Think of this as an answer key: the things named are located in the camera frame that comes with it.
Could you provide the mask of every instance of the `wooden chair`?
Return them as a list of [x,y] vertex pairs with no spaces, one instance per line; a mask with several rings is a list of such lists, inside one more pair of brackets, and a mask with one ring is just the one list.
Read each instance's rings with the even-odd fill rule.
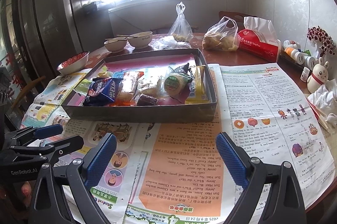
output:
[[30,83],[28,83],[18,94],[17,98],[14,100],[11,108],[12,110],[16,109],[16,107],[19,106],[20,102],[22,101],[22,99],[38,84],[40,83],[42,80],[45,80],[46,77],[45,76],[41,76],[33,81],[31,81]]
[[238,25],[238,31],[241,31],[245,28],[245,26],[243,26],[244,17],[245,16],[251,16],[251,15],[247,15],[247,14],[243,14],[243,13],[236,13],[236,12],[220,11],[219,12],[219,19],[222,19],[224,16],[235,20],[236,24]]

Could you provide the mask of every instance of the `newspaper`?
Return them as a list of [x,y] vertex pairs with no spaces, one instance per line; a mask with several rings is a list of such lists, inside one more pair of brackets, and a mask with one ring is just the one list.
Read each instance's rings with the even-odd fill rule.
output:
[[[222,131],[264,163],[291,162],[305,206],[310,206],[333,181],[335,168],[299,88],[277,64],[211,64],[209,68],[218,98],[213,122],[121,124],[70,120],[57,105],[55,97],[60,90],[53,90],[48,103],[40,104],[45,101],[41,99],[32,104],[23,126],[63,125],[61,135],[40,145],[71,135],[84,138],[83,148],[62,157],[59,165],[82,158],[105,133],[116,135],[117,150],[99,185],[91,189],[111,223],[203,224],[224,220],[242,188],[235,185],[216,150],[215,137]],[[74,218],[84,223],[69,188],[64,189]],[[265,186],[251,223],[258,222],[268,193],[269,186]]]
[[58,76],[51,80],[45,90],[34,99],[33,104],[28,108],[22,119],[21,128],[51,125],[47,124],[47,121],[50,120],[50,116],[58,109],[63,111],[59,105],[62,104],[67,95],[89,71],[90,69],[85,69],[67,76]]
[[207,223],[232,210],[235,185],[215,147],[218,133],[232,134],[230,113],[219,65],[210,68],[214,120],[149,127],[124,223]]
[[[220,66],[233,141],[264,163],[289,161],[308,208],[335,177],[334,160],[309,104],[276,64]],[[235,202],[242,188],[235,186]],[[269,193],[265,186],[251,223],[257,223]]]

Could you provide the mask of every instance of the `blue snack bag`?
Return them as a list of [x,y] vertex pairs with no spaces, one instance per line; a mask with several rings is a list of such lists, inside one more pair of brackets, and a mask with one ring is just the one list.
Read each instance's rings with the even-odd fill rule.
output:
[[83,106],[105,106],[115,102],[122,78],[94,78]]

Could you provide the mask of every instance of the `blue gripper pad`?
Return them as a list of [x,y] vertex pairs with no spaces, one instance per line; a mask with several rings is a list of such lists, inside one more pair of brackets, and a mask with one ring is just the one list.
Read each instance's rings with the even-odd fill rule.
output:
[[84,182],[84,185],[87,189],[90,190],[90,188],[98,185],[104,171],[107,168],[107,165],[109,164],[110,159],[116,151],[116,148],[116,137],[111,134],[87,167],[87,179]]
[[222,133],[218,134],[216,137],[216,148],[235,184],[242,186],[242,188],[245,189],[249,184],[246,168]]
[[51,136],[57,136],[63,132],[61,124],[55,124],[51,126],[41,127],[36,129],[33,136],[37,139],[45,139]]

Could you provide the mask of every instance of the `table surface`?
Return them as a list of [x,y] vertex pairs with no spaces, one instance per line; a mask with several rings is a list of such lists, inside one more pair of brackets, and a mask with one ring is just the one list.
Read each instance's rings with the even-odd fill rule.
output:
[[[267,60],[264,60],[260,57],[252,55],[250,53],[237,50],[236,52],[224,52],[224,51],[213,51],[213,50],[203,50],[202,48],[202,40],[203,33],[194,33],[194,37],[190,41],[192,48],[198,48],[202,51],[205,60],[207,63],[218,63],[222,66],[240,66],[240,65],[254,65],[254,64],[267,64],[269,63]],[[147,48],[144,49],[135,49],[131,47],[129,43],[124,48],[124,50],[120,53],[111,53],[104,46],[93,51],[89,54],[88,62],[85,68],[93,68],[99,61],[106,57],[112,57],[115,55],[128,54],[128,53],[138,53],[143,51],[153,50],[152,44],[158,40],[159,38],[166,36],[166,34],[153,35],[152,41]],[[300,76],[302,70],[297,66],[292,65],[286,59],[280,58],[277,62],[278,65],[292,78],[292,80],[297,84],[297,86],[301,89],[304,94],[308,94],[309,91],[307,89],[306,82],[300,80]],[[337,163],[337,136],[332,137],[331,134],[325,133],[326,142],[330,148],[331,154],[335,160],[335,165]],[[322,201],[335,187],[337,186],[337,178],[334,179],[333,183],[329,186],[329,188],[321,195],[321,197],[311,205],[307,211],[311,210],[316,206],[320,201]]]

